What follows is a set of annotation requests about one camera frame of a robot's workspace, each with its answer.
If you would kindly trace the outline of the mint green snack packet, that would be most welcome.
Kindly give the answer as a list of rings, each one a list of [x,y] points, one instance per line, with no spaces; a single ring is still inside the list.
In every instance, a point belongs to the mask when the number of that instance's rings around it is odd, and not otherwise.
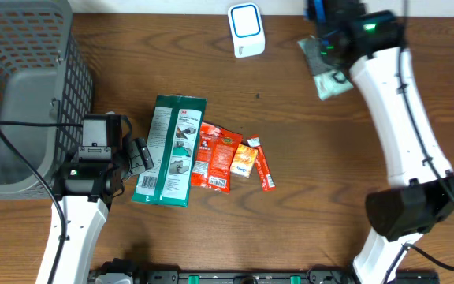
[[[324,61],[315,37],[301,39],[297,44],[304,53],[321,101],[353,89],[352,83],[338,68]]]

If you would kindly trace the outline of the green white packet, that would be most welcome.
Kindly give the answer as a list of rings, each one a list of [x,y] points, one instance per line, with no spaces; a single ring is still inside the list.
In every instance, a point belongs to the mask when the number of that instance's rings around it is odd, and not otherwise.
[[[158,95],[147,147],[154,167],[137,179],[132,201],[187,207],[199,132],[207,101],[185,95]]]

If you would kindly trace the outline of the red snack bag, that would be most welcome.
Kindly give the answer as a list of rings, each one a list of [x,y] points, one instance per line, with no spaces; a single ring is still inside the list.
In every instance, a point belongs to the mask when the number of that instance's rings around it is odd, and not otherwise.
[[[243,136],[203,122],[192,169],[192,185],[230,193],[230,166]]]

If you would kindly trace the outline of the orange white small packet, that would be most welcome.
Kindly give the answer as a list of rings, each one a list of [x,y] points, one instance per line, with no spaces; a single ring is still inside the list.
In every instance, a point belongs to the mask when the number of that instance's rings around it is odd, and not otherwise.
[[[239,144],[233,156],[230,173],[249,178],[257,156],[257,149]]]

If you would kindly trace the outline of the red stick packet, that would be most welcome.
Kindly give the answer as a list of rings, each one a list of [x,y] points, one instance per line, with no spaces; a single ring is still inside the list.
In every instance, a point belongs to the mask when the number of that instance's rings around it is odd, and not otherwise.
[[[251,148],[258,151],[255,159],[255,168],[259,174],[263,192],[270,192],[276,189],[274,180],[271,176],[270,168],[266,160],[266,155],[262,149],[262,145],[258,135],[250,136],[247,143]]]

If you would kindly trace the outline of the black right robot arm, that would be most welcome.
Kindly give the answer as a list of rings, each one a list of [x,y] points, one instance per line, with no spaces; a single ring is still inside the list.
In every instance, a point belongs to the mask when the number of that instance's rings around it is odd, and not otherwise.
[[[366,102],[385,156],[389,188],[367,195],[370,232],[349,269],[312,268],[312,283],[436,283],[399,273],[417,242],[454,212],[454,171],[431,129],[415,83],[406,17],[370,13],[360,1],[315,0],[318,56],[345,72]]]

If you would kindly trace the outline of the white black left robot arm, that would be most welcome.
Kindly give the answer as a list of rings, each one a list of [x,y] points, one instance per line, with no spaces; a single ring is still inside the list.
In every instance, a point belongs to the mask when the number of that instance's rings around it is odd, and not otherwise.
[[[87,114],[82,140],[53,175],[50,232],[36,281],[87,282],[96,242],[125,182],[153,167],[143,138],[132,138],[121,114]]]

